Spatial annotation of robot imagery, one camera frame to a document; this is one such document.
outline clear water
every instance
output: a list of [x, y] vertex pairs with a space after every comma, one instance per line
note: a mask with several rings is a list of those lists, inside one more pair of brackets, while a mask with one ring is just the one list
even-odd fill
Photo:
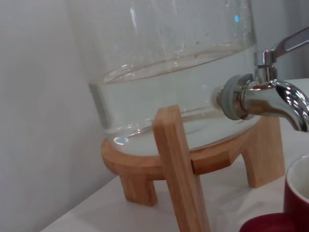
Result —
[[180, 106], [191, 149], [246, 129], [252, 122], [227, 119], [214, 98], [230, 77], [253, 72], [253, 52], [253, 47], [238, 42], [208, 46], [151, 66], [123, 65], [91, 83], [110, 141], [129, 154], [156, 154], [152, 121], [158, 108], [175, 104]]

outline metal spigot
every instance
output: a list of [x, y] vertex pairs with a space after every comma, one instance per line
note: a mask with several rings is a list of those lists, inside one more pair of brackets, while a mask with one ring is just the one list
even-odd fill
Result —
[[284, 117], [297, 131], [309, 132], [309, 100], [294, 85], [277, 79], [277, 58], [309, 43], [309, 28], [289, 36], [271, 50], [255, 54], [255, 75], [234, 76], [217, 95], [232, 120], [253, 115]]

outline wooden base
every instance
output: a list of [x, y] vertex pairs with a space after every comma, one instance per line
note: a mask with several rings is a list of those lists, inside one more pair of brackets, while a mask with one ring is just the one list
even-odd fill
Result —
[[153, 131], [159, 155], [124, 154], [105, 140], [102, 158], [109, 170], [120, 175], [131, 202], [154, 205], [153, 181], [166, 179], [181, 232], [210, 232], [198, 175], [230, 166], [240, 154], [251, 187], [285, 174], [278, 118], [261, 117], [239, 136], [195, 151], [189, 151], [178, 106], [159, 109]]

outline glass beverage dispenser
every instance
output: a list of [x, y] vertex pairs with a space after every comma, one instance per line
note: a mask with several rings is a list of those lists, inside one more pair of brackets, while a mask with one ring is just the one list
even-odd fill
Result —
[[110, 143], [158, 154], [152, 121], [179, 105], [190, 149], [248, 129], [216, 103], [231, 77], [254, 73], [247, 0], [68, 0], [73, 32]]

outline white table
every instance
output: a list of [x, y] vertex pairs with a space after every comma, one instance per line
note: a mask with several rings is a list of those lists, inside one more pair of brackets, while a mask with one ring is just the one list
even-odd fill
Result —
[[[281, 120], [286, 166], [309, 147], [309, 133], [296, 132]], [[201, 176], [212, 232], [238, 232], [258, 215], [281, 212], [284, 177], [258, 189], [248, 186], [240, 156], [232, 166]], [[165, 181], [155, 181], [158, 204], [125, 200], [119, 177], [56, 220], [42, 232], [178, 232]]]

